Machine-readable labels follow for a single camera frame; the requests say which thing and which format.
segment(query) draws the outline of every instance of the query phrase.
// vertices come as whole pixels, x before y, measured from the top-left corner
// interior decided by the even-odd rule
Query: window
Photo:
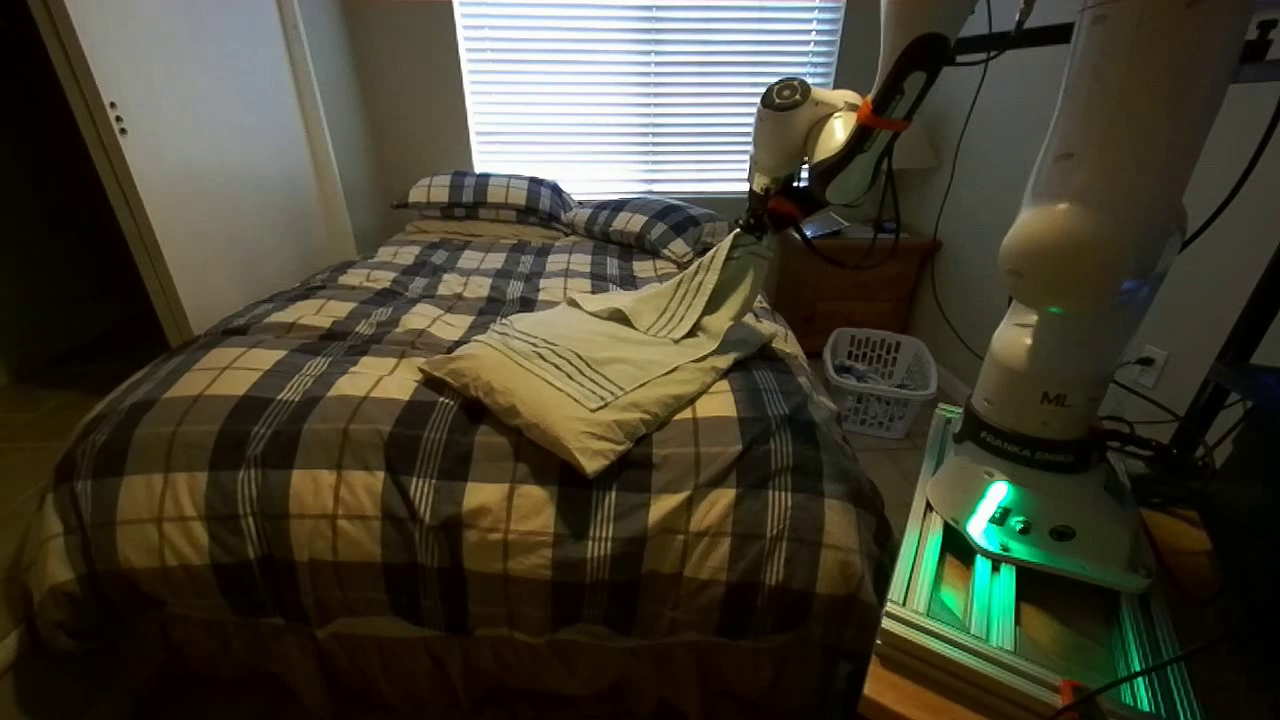
[[[744,194],[759,90],[833,83],[846,0],[456,0],[471,161],[577,194]]]

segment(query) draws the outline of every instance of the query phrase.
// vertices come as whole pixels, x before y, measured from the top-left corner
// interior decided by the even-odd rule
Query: pillow
[[[671,265],[694,265],[713,242],[726,238],[727,220],[713,207],[667,199],[667,194],[629,194],[577,202],[567,229],[608,242],[637,242]]]
[[[573,194],[546,175],[443,173],[415,178],[403,207],[449,220],[566,225]]]

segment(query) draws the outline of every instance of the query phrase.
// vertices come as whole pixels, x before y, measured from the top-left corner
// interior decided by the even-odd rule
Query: wooden nightstand
[[[825,353],[833,327],[910,331],[932,251],[936,238],[910,233],[850,233],[821,242],[779,235],[768,300],[809,354]]]

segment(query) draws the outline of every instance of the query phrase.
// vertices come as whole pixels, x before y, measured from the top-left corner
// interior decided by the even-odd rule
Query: beige towel
[[[763,266],[763,238],[727,233],[665,283],[508,314],[426,371],[594,474],[768,340],[744,319]]]

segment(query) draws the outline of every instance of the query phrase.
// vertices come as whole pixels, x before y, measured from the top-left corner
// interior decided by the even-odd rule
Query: plaid comforter
[[[868,652],[887,522],[788,331],[594,480],[420,376],[508,311],[667,270],[550,229],[413,225],[167,353],[57,466],[28,556],[40,630],[379,614]]]

